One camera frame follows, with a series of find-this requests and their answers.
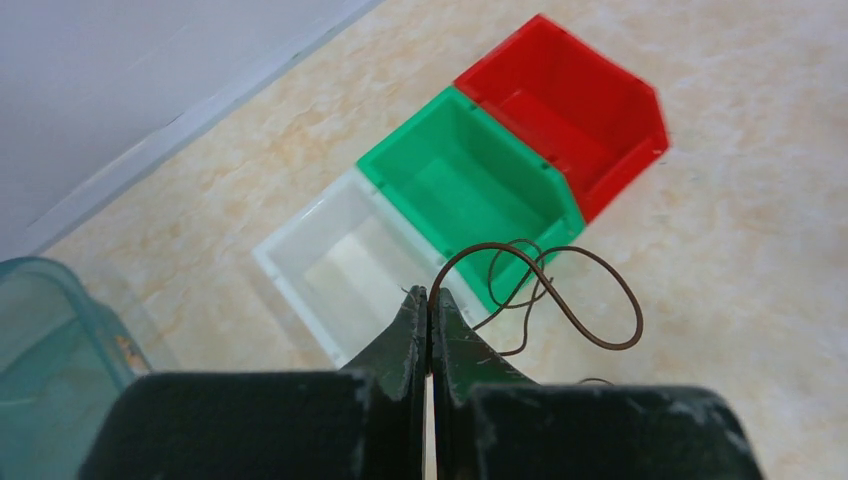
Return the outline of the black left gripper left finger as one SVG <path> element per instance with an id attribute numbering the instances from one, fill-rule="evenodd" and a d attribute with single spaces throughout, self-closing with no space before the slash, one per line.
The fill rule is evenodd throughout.
<path id="1" fill-rule="evenodd" d="M 82 479 L 421 479 L 426 291 L 338 370 L 165 372 L 115 401 Z"/>

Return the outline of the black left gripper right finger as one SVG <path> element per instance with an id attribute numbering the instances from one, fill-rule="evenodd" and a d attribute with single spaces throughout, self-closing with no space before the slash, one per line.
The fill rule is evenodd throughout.
<path id="1" fill-rule="evenodd" d="M 448 290 L 429 309 L 441 479 L 759 479 L 736 415 L 681 385 L 545 385 L 466 324 Z"/>

